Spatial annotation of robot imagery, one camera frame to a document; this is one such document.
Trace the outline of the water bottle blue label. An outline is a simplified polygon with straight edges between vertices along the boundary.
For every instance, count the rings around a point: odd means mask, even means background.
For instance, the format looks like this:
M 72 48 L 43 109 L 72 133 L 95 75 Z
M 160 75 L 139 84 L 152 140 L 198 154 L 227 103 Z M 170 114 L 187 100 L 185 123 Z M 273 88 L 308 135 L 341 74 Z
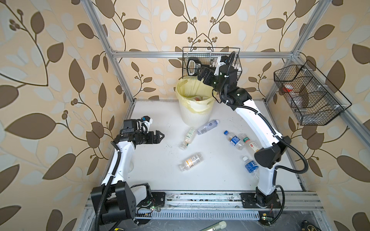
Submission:
M 254 160 L 251 158 L 244 156 L 243 158 L 245 168 L 247 171 L 256 178 L 256 180 L 259 180 L 259 166 L 255 163 Z

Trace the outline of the yellow bin liner bag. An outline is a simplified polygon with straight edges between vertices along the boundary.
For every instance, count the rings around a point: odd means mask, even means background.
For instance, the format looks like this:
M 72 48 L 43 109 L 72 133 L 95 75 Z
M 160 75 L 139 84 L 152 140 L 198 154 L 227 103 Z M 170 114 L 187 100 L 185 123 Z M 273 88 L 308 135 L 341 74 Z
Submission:
M 199 80 L 179 80 L 175 88 L 177 99 L 184 109 L 194 114 L 207 114 L 212 111 L 215 99 L 213 88 Z

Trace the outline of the clear bottle yellow label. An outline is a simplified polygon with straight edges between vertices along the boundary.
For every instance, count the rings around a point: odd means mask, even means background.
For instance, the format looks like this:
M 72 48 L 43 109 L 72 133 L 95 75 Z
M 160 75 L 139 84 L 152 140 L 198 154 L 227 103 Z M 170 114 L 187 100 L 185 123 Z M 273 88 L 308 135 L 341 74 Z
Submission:
M 188 171 L 192 169 L 194 166 L 198 165 L 200 162 L 203 161 L 203 156 L 201 153 L 196 153 L 189 157 L 188 159 L 184 160 L 180 165 L 179 168 L 181 171 Z

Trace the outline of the clear bottle blue label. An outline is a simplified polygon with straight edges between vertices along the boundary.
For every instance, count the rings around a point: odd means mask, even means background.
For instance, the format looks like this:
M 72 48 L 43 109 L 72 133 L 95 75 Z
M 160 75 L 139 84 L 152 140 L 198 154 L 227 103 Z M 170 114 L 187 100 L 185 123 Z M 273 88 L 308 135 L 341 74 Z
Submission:
M 234 133 L 229 132 L 229 131 L 224 131 L 224 135 L 226 136 L 228 142 L 231 145 L 236 147 L 238 150 L 243 149 L 242 140 L 237 135 L 235 135 Z

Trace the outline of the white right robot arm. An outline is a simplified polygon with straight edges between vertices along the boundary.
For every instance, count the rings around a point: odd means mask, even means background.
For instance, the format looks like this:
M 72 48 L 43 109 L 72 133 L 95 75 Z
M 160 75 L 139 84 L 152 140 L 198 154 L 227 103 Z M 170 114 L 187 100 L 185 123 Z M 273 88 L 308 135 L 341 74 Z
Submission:
M 262 148 L 254 154 L 260 166 L 259 182 L 254 202 L 261 208 L 269 206 L 277 197 L 276 178 L 279 169 L 295 174 L 308 171 L 308 161 L 296 148 L 291 146 L 291 139 L 282 136 L 263 116 L 249 93 L 237 86 L 238 71 L 231 63 L 221 63 L 217 67 L 196 64 L 195 71 L 199 81 L 211 86 L 219 93 L 221 102 L 236 111 L 257 135 Z M 287 148 L 293 150 L 303 161 L 304 167 L 295 170 L 280 165 L 280 160 Z

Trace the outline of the red capped jar in basket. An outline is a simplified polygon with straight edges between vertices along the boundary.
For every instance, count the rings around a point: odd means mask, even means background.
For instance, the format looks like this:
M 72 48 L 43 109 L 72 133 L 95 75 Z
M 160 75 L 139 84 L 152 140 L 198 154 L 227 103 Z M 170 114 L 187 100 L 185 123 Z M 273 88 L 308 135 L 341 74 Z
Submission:
M 291 84 L 286 84 L 282 86 L 282 92 L 283 93 L 290 93 L 294 91 L 294 86 Z

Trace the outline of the white ribbed trash bin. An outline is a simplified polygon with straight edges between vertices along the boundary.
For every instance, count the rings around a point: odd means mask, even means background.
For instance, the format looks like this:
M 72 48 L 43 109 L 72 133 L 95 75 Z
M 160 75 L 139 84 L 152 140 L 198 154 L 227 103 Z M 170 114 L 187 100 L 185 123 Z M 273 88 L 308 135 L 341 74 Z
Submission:
M 200 127 L 210 120 L 215 99 L 202 101 L 181 98 L 179 101 L 180 115 L 183 122 L 190 127 Z

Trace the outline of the small bottle green white label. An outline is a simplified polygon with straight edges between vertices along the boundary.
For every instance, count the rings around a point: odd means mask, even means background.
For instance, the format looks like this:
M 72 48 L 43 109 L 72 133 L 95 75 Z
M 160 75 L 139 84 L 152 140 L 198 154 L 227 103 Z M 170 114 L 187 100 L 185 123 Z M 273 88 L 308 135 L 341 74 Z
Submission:
M 196 130 L 194 128 L 190 128 L 187 134 L 185 135 L 185 138 L 183 142 L 180 144 L 181 150 L 186 150 L 187 147 L 193 142 L 195 136 L 196 136 Z

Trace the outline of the capless bottle green red label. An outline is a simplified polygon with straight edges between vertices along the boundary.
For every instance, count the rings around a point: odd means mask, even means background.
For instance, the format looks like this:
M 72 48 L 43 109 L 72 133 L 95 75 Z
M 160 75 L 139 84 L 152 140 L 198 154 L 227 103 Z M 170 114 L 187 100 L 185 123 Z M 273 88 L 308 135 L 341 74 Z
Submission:
M 244 133 L 240 135 L 240 140 L 250 154 L 254 154 L 261 149 L 256 142 L 250 140 L 250 138 Z

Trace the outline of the metal base rail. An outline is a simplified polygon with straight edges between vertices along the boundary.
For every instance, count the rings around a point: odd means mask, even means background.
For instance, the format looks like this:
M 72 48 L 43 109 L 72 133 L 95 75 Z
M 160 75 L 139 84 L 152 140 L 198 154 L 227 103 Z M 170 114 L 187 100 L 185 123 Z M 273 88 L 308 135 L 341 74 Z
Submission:
M 153 191 L 152 197 L 144 205 L 189 210 L 262 209 L 252 191 Z M 324 207 L 314 192 L 286 191 L 284 209 L 323 211 Z

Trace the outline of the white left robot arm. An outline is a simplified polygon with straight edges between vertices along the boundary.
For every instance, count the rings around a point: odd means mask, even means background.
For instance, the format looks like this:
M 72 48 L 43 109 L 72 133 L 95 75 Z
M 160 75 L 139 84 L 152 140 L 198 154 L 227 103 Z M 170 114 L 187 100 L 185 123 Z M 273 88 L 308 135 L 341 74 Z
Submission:
M 159 144 L 165 135 L 160 131 L 131 131 L 116 136 L 111 142 L 115 151 L 108 173 L 102 184 L 94 187 L 91 199 L 95 210 L 94 230 L 113 224 L 115 230 L 127 219 L 136 221 L 141 208 L 153 210 L 155 199 L 148 183 L 129 186 L 127 183 L 131 159 L 137 145 Z

